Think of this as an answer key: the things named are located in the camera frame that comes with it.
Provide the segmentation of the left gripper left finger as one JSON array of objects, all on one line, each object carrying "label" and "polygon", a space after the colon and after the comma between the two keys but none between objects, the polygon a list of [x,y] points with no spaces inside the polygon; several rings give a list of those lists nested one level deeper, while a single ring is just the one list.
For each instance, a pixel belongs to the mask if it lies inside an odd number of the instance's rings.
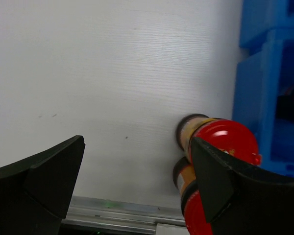
[{"label": "left gripper left finger", "polygon": [[76,135],[0,167],[0,235],[56,235],[66,218],[85,150]]}]

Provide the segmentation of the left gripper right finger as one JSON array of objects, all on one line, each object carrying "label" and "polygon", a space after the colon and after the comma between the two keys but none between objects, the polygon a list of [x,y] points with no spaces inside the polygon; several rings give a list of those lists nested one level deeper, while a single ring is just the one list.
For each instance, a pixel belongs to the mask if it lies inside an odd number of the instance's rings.
[{"label": "left gripper right finger", "polygon": [[191,154],[215,235],[294,235],[294,178],[226,154],[200,138]]}]

